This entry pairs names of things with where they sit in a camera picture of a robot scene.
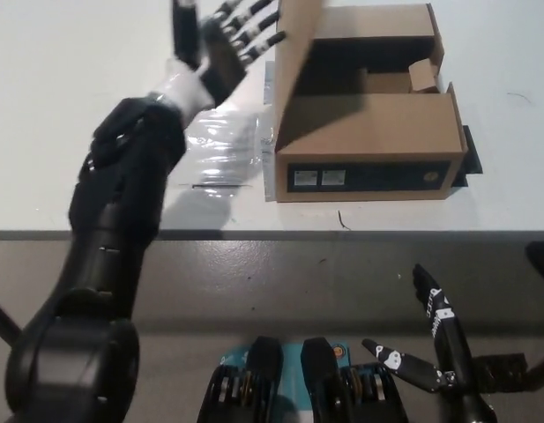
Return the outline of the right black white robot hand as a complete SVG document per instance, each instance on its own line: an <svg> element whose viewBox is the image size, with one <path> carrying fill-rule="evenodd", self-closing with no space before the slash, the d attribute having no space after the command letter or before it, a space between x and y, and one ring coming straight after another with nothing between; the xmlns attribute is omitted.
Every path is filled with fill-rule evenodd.
<svg viewBox="0 0 544 423"><path fill-rule="evenodd" d="M478 391L473 356L460 321L443 289L420 264L413 269L416 298L424 308L433 338L436 365L365 338L361 344L393 375L430 392Z"/></svg>

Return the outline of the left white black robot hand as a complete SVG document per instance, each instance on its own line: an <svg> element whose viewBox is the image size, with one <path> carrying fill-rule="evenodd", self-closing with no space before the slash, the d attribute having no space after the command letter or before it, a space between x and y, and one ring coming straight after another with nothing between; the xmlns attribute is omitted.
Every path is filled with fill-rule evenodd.
<svg viewBox="0 0 544 423"><path fill-rule="evenodd" d="M200 78L216 106L244 80L247 69L286 38L277 31L264 41L258 36L279 21L275 11L260 22L250 21L270 3L251 1L242 9L238 1L225 1L205 20L197 19L195 1L172 3L174 54Z"/></svg>

